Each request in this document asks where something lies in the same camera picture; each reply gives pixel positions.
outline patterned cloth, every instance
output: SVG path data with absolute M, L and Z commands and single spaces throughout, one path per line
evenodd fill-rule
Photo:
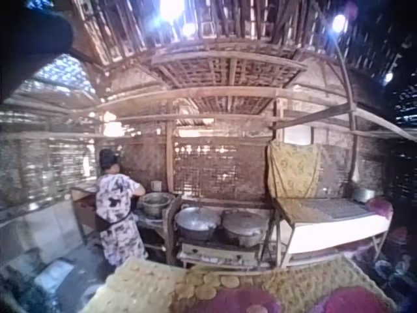
M 139 183 L 123 174 L 107 174 L 97 180 L 97 214 L 116 222 L 130 212 L 130 198 Z M 104 256 L 110 264 L 122 265 L 129 257 L 147 258 L 147 253 L 132 214 L 100 233 Z
M 319 182 L 320 146 L 268 144 L 268 188 L 273 198 L 314 198 Z

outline wooden post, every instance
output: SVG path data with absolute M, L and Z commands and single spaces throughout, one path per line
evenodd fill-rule
M 173 101 L 167 102 L 167 113 L 173 112 Z M 168 191 L 174 192 L 174 151 L 172 138 L 174 135 L 175 121 L 167 121 L 166 125 L 167 140 L 166 140 L 166 158 L 167 158 L 167 184 Z

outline pot lid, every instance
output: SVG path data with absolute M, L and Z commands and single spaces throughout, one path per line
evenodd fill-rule
M 203 207 L 187 207 L 175 215 L 175 222 L 187 230 L 205 231 L 220 224 L 220 216 Z
M 265 225 L 265 218 L 249 212 L 227 213 L 223 219 L 223 227 L 238 235 L 252 236 L 261 233 Z

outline metal pot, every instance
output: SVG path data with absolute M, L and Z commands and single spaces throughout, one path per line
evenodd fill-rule
M 141 197 L 139 204 L 146 217 L 161 219 L 162 210 L 166 209 L 173 199 L 174 195 L 167 192 L 151 192 Z
M 187 207 L 175 215 L 181 235 L 187 239 L 206 241 L 220 225 L 220 216 L 203 207 Z
M 261 243 L 265 226 L 265 218 L 249 212 L 226 213 L 223 218 L 223 228 L 230 243 L 248 248 Z
M 352 199 L 360 203 L 366 203 L 368 200 L 375 197 L 375 193 L 376 192 L 371 189 L 356 187 L 353 191 Z

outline cooking table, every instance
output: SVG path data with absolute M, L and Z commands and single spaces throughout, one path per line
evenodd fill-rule
M 372 238 L 375 259 L 390 227 L 389 218 L 369 212 L 364 205 L 348 199 L 289 199 L 273 201 L 276 208 L 277 266 L 292 265 L 294 254 L 315 252 L 345 243 Z M 281 220 L 291 227 L 289 240 L 282 240 Z M 286 246 L 283 259 L 283 245 Z

